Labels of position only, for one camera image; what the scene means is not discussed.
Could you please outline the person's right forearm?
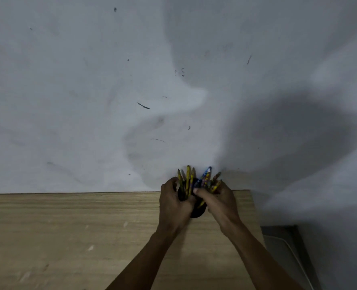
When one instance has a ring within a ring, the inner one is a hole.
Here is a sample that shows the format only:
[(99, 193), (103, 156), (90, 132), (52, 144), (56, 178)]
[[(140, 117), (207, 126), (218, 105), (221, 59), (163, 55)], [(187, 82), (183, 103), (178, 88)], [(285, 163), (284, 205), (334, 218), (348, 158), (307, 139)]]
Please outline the person's right forearm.
[(304, 290), (240, 220), (219, 225), (237, 250), (256, 290)]

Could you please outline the bunch of colourful pencils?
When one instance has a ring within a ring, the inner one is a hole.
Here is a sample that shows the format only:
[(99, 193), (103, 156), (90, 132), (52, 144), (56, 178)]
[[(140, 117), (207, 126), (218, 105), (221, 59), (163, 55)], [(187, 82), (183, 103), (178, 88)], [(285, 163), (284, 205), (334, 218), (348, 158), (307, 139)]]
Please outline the bunch of colourful pencils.
[(193, 195), (195, 188), (203, 188), (214, 194), (221, 183), (222, 172), (212, 174), (212, 167), (208, 167), (202, 174), (197, 175), (194, 167), (188, 165), (186, 167), (186, 175), (183, 170), (178, 169), (178, 199), (185, 201), (190, 195)]

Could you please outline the person's left hand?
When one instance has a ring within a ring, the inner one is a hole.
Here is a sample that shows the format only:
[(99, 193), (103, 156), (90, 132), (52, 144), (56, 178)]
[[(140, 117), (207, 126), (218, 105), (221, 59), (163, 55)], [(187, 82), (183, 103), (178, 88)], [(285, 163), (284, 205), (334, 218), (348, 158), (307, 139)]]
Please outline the person's left hand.
[(173, 177), (161, 186), (157, 230), (175, 239), (188, 223), (191, 212), (186, 212), (186, 201), (180, 202), (176, 191), (178, 178)]

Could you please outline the person's left forearm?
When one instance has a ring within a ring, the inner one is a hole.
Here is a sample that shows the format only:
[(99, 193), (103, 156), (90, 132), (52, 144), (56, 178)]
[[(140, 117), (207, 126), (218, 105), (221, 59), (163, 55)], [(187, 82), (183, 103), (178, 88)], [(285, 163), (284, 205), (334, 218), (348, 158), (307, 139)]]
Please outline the person's left forearm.
[(105, 290), (151, 290), (179, 229), (157, 228), (146, 245)]

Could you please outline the black pencil holder cup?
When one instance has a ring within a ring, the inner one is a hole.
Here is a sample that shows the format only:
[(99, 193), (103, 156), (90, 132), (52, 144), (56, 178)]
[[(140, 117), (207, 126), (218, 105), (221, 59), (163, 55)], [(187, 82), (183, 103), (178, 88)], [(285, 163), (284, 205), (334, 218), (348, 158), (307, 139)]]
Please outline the black pencil holder cup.
[[(179, 187), (178, 187), (178, 191), (177, 191), (177, 194), (178, 194), (178, 199), (180, 202), (183, 202), (185, 200), (187, 200), (187, 196), (185, 194), (185, 187), (186, 187), (186, 180), (183, 180), (182, 181), (183, 184), (179, 184)], [(195, 218), (199, 218), (200, 216), (202, 216), (206, 210), (206, 207), (207, 207), (207, 204), (205, 202), (203, 202), (203, 199), (198, 197), (197, 195), (194, 195), (195, 199), (196, 199), (196, 203), (195, 203), (195, 206), (192, 210), (192, 213), (191, 213), (191, 218), (192, 219), (195, 219)]]

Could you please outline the person's right hand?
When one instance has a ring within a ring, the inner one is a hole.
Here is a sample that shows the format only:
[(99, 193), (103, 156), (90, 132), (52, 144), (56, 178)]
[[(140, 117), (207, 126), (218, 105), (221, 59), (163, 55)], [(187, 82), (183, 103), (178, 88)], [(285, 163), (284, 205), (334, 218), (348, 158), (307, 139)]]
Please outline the person's right hand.
[(226, 237), (232, 237), (242, 226), (234, 193), (223, 181), (217, 192), (212, 194), (212, 199), (203, 201)]

